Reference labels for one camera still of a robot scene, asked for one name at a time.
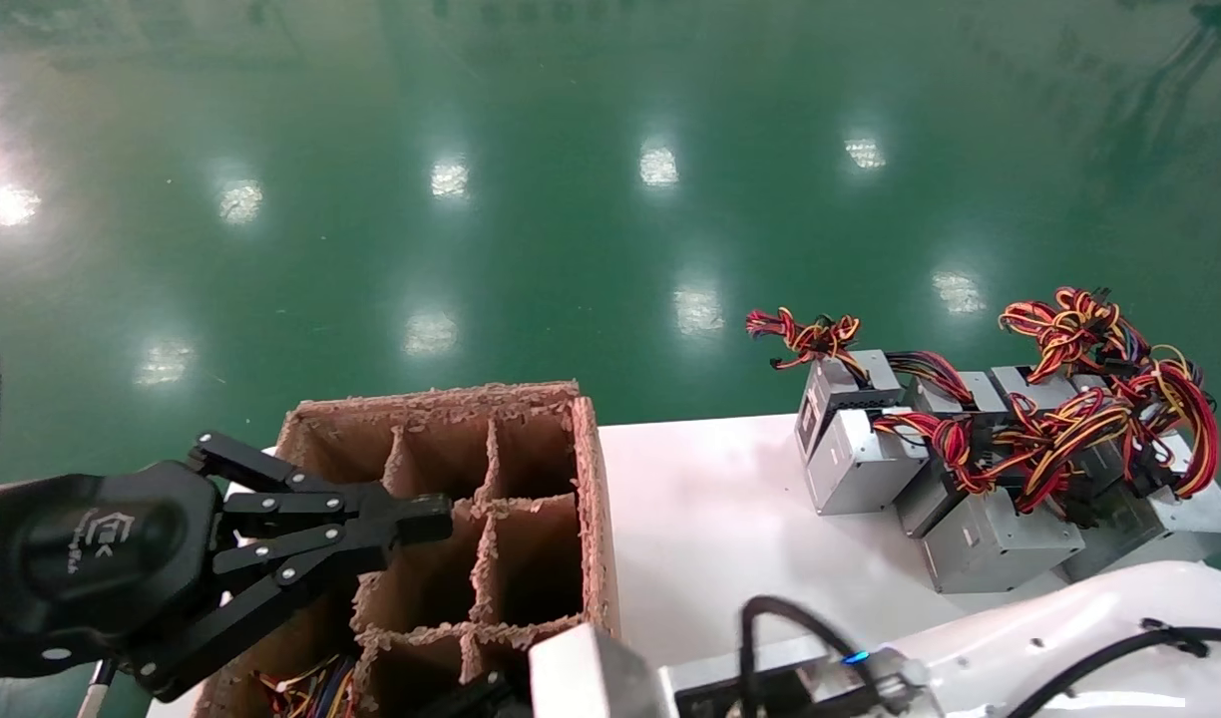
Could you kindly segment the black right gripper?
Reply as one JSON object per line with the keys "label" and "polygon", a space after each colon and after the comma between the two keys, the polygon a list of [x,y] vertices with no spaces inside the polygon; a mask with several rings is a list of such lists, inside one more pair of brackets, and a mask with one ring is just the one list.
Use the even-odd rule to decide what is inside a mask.
{"label": "black right gripper", "polygon": [[422,717],[532,717],[532,706],[502,673],[488,673],[424,706]]}

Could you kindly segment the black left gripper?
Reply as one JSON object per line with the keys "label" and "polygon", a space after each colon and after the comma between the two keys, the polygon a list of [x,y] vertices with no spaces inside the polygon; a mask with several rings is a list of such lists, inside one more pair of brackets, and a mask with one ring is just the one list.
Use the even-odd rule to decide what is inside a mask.
{"label": "black left gripper", "polygon": [[[170,703],[389,559],[382,538],[346,529],[295,532],[287,540],[302,551],[269,538],[209,559],[221,504],[219,487],[181,464],[0,485],[0,678],[132,651],[138,685]],[[230,601],[190,613],[225,591]]]}

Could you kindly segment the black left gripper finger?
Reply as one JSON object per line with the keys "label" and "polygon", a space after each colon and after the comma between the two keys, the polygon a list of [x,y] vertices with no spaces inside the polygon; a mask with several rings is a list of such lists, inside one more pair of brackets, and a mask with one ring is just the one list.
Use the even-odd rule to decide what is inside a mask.
{"label": "black left gripper finger", "polygon": [[190,449],[190,468],[201,476],[222,477],[234,488],[223,499],[222,513],[245,538],[327,531],[350,521],[377,529],[400,545],[451,536],[454,506],[447,495],[397,499],[379,484],[331,482],[228,435],[199,436]]}

